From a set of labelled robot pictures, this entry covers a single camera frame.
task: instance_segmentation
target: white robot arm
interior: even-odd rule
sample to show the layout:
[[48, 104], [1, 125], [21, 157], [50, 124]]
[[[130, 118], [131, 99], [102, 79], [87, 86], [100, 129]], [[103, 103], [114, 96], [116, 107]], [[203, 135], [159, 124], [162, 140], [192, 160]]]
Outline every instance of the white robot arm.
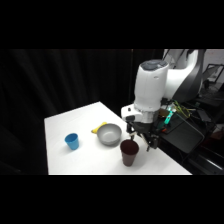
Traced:
[[175, 63], [176, 69], [163, 60], [151, 60], [139, 66], [135, 84], [135, 102], [121, 109], [121, 116], [127, 122], [127, 132], [132, 129], [149, 142], [153, 133], [153, 123], [157, 120], [162, 98], [186, 102], [200, 91], [205, 49], [186, 49]]

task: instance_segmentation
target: white table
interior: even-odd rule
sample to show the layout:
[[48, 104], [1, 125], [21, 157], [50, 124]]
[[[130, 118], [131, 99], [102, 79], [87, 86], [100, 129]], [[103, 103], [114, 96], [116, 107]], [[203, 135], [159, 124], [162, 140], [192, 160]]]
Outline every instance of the white table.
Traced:
[[[95, 103], [45, 119], [48, 170], [50, 175], [190, 175], [159, 148], [146, 152], [138, 136], [139, 153], [132, 165], [122, 163], [120, 143], [102, 145], [91, 133], [101, 123], [114, 123], [122, 129], [121, 141], [130, 139], [126, 123], [102, 103]], [[79, 135], [80, 146], [72, 151], [65, 143], [70, 133]]]

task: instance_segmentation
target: black background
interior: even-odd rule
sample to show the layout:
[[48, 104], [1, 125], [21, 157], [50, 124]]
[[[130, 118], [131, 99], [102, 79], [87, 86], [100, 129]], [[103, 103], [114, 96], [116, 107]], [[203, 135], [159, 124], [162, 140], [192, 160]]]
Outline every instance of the black background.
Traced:
[[0, 174], [48, 174], [44, 118], [101, 101], [120, 116], [138, 66], [164, 49], [0, 51]]

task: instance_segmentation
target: green light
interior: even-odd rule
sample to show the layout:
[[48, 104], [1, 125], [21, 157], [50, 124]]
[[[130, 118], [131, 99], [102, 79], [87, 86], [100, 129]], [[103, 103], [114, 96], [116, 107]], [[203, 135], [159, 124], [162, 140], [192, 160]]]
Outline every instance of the green light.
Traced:
[[172, 115], [173, 115], [173, 111], [171, 110], [170, 113], [169, 113], [169, 115], [167, 116], [167, 118], [166, 118], [164, 124], [169, 124]]

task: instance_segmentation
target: red cup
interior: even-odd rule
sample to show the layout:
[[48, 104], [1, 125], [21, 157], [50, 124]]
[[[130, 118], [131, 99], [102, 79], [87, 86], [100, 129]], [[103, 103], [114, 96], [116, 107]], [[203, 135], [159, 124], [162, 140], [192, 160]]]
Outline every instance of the red cup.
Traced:
[[132, 140], [125, 140], [121, 143], [120, 148], [124, 165], [128, 167], [132, 166], [139, 151], [138, 144]]

